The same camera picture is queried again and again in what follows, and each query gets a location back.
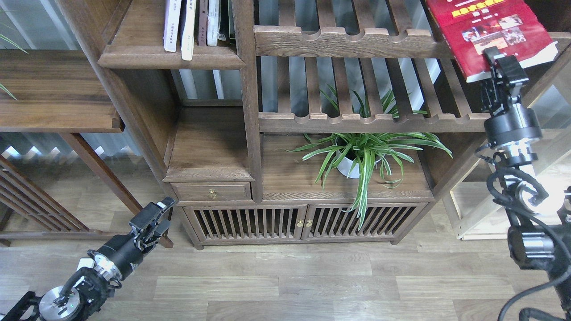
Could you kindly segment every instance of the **wooden shelf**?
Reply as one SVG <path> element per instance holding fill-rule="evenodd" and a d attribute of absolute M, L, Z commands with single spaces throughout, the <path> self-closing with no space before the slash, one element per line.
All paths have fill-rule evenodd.
<path fill-rule="evenodd" d="M 461 85 L 461 79 L 450 59 L 439 60 L 443 71 L 441 79 L 450 88 L 448 95 L 437 95 L 426 61 L 413 59 L 421 92 L 423 108 L 427 115 L 414 114 L 404 83 L 404 77 L 396 58 L 385 59 L 392 88 L 395 92 L 399 118 L 384 114 L 373 65 L 370 58 L 359 58 L 360 71 L 365 86 L 365 96 L 371 107 L 372 116 L 363 118 L 352 110 L 347 72 L 343 58 L 332 58 L 335 87 L 338 93 L 340 114 L 331 117 L 323 112 L 316 58 L 305 58 L 307 84 L 307 107 L 303 114 L 291 111 L 289 97 L 289 60 L 278 58 L 278 108 L 275 113 L 260 112 L 260 131 L 273 133 L 379 133 L 425 131 L 443 132 L 482 132 L 487 113 L 473 113 Z"/>
<path fill-rule="evenodd" d="M 254 26 L 256 55 L 278 57 L 338 58 L 453 58 L 430 12 L 426 12 L 431 29 L 413 29 L 411 15 L 402 1 L 387 1 L 394 32 L 377 28 L 368 1 L 354 0 L 353 14 L 358 34 L 347 34 L 336 26 L 330 1 L 317 4 L 320 29 L 308 33 L 295 23 L 294 0 L 280 1 L 279 26 Z M 569 45 L 566 32 L 551 32 L 559 51 Z"/>
<path fill-rule="evenodd" d="M 300 135 L 266 135 L 263 148 L 264 201 L 302 203 L 351 203 L 357 191 L 357 179 L 347 179 L 337 170 L 331 171 L 321 190 L 314 184 L 324 155 L 301 161 L 303 152 L 290 153 L 307 142 Z M 404 162 L 405 178 L 397 188 L 387 188 L 375 171 L 369 184 L 369 202 L 430 202 L 434 200 L 422 165 L 415 152 L 407 153 L 415 162 Z"/>
<path fill-rule="evenodd" d="M 164 182 L 249 182 L 240 107 L 183 108 Z"/>
<path fill-rule="evenodd" d="M 132 1 L 112 42 L 98 63 L 116 69 L 241 69 L 235 47 L 195 45 L 191 61 L 163 47 L 164 0 Z"/>
<path fill-rule="evenodd" d="M 123 123 L 81 51 L 0 50 L 0 131 L 121 133 Z"/>

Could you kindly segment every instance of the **wooden cabinet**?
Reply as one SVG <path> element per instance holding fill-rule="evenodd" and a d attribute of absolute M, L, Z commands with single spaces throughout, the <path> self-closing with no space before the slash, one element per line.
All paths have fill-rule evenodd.
<path fill-rule="evenodd" d="M 338 236 L 340 231 L 330 228 L 296 229 L 296 220 L 305 222 L 306 213 L 319 217 L 317 205 L 334 208 L 336 204 L 350 204 L 356 190 L 354 182 L 333 177 L 336 175 L 329 178 L 325 191 L 313 184 L 319 160 L 301 162 L 301 155 L 284 151 L 300 146 L 303 142 L 300 133 L 439 133 L 453 151 L 454 159 L 435 150 L 414 153 L 415 163 L 407 165 L 407 176 L 401 186 L 389 190 L 380 181 L 369 186 L 372 208 L 408 210 L 391 219 L 390 222 L 395 222 L 391 225 L 375 221 L 380 228 L 389 229 L 383 230 L 383 234 L 390 233 L 390 238 L 379 235 L 377 225 L 370 224 L 354 239 L 385 239 L 393 243 L 398 243 L 462 180 L 475 164 L 473 150 L 485 139 L 482 124 L 488 115 L 479 112 L 478 85 L 464 84 L 429 15 L 430 28 L 413 29 L 411 15 L 402 0 L 387 0 L 392 18 L 390 29 L 375 26 L 368 0 L 352 0 L 358 33 L 351 35 L 336 26 L 330 1 L 316 1 L 319 31 L 308 34 L 296 26 L 294 0 L 279 1 L 277 26 L 263 26 L 255 21 L 258 13 L 254 0 L 231 0 L 236 47 L 195 46 L 189 62 L 183 61 L 180 53 L 162 49 L 163 0 L 57 2 L 153 174 L 166 193 L 178 196 L 187 217 L 183 219 L 185 228 L 196 248 L 233 242 L 231 231 L 234 233 L 232 229 L 237 227 L 237 234 L 232 235 L 239 235 L 242 240 L 247 238 L 247 243 L 289 242 L 288 235 L 296 242 L 331 240 Z M 567 50 L 571 43 L 568 27 L 550 26 L 560 55 L 555 63 L 529 70 L 531 81 L 524 96 L 529 105 L 551 84 L 571 55 Z M 260 107 L 263 100 L 260 87 L 264 85 L 259 76 L 263 68 L 261 56 L 277 59 L 275 111 Z M 294 56 L 304 57 L 307 107 L 302 111 L 291 110 L 289 57 Z M 337 114 L 328 113 L 321 106 L 318 57 L 331 60 L 339 92 Z M 373 106 L 369 118 L 362 118 L 351 109 L 344 57 L 358 59 L 357 73 L 363 81 L 366 100 Z M 426 115 L 412 112 L 400 58 L 411 59 Z M 441 73 L 435 82 L 428 72 L 426 58 L 437 59 Z M 380 95 L 372 59 L 382 59 L 386 65 L 399 106 L 398 119 L 374 107 L 379 105 Z M 168 69 L 239 70 L 242 104 L 195 102 L 193 107 L 183 107 L 173 94 Z M 216 199 L 204 196 L 205 192 L 216 190 L 215 186 L 225 186 L 223 198 L 218 198 L 218 193 Z M 243 190 L 248 186 L 250 193 Z M 250 210 L 257 219 L 251 219 L 250 214 L 238 218 L 240 211 Z M 219 211 L 230 214 L 223 216 Z M 272 218 L 278 213 L 284 216 Z M 379 213 L 373 212 L 369 218 L 375 220 Z M 222 218 L 234 223 L 222 223 Z M 268 222 L 274 227 L 268 229 Z M 248 223 L 264 227 L 246 228 Z M 263 235 L 254 238 L 250 235 L 253 231 Z"/>

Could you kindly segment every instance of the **book spine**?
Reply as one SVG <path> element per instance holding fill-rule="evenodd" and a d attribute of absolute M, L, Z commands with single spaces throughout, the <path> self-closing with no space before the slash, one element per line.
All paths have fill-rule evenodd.
<path fill-rule="evenodd" d="M 206 34 L 208 30 L 208 0 L 200 0 L 198 10 L 198 45 L 206 46 Z"/>
<path fill-rule="evenodd" d="M 166 0 L 164 12 L 163 46 L 166 51 L 176 52 L 176 40 L 180 20 L 180 7 L 182 0 Z"/>
<path fill-rule="evenodd" d="M 220 32 L 220 0 L 210 0 L 208 2 L 208 29 L 206 41 L 209 46 L 218 44 L 218 34 Z"/>
<path fill-rule="evenodd" d="M 194 21 L 196 16 L 196 0 L 186 0 L 184 15 L 184 27 L 180 40 L 182 59 L 192 60 L 194 52 Z"/>

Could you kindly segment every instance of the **shelf board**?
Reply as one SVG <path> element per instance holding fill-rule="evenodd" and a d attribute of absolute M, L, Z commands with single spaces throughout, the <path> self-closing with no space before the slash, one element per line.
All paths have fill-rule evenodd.
<path fill-rule="evenodd" d="M 123 123 L 81 51 L 0 50 L 0 131 L 121 133 Z"/>
<path fill-rule="evenodd" d="M 191 61 L 180 48 L 169 53 L 163 47 L 164 0 L 132 1 L 112 42 L 98 63 L 116 69 L 241 69 L 244 62 L 235 47 L 194 47 Z"/>
<path fill-rule="evenodd" d="M 337 170 L 327 178 L 325 191 L 321 180 L 314 184 L 324 155 L 317 155 L 304 162 L 303 152 L 292 150 L 307 142 L 301 135 L 265 135 L 263 142 L 264 201 L 347 203 L 353 201 L 358 179 L 347 179 Z M 397 188 L 387 188 L 375 171 L 369 184 L 369 202 L 430 202 L 434 200 L 416 152 L 410 155 L 415 162 L 404 163 L 405 177 Z"/>
<path fill-rule="evenodd" d="M 164 182 L 249 182 L 240 107 L 188 107 L 180 113 Z"/>

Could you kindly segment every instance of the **green leaf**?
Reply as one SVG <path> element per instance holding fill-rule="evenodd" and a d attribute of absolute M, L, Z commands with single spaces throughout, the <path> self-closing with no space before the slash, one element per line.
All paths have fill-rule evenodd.
<path fill-rule="evenodd" d="M 15 100 L 18 100 L 18 98 L 16 98 L 16 96 L 14 96 L 10 90 L 8 90 L 6 87 L 4 87 L 3 84 L 0 83 L 0 89 L 2 89 L 6 94 L 9 94 L 10 97 L 14 98 Z"/>

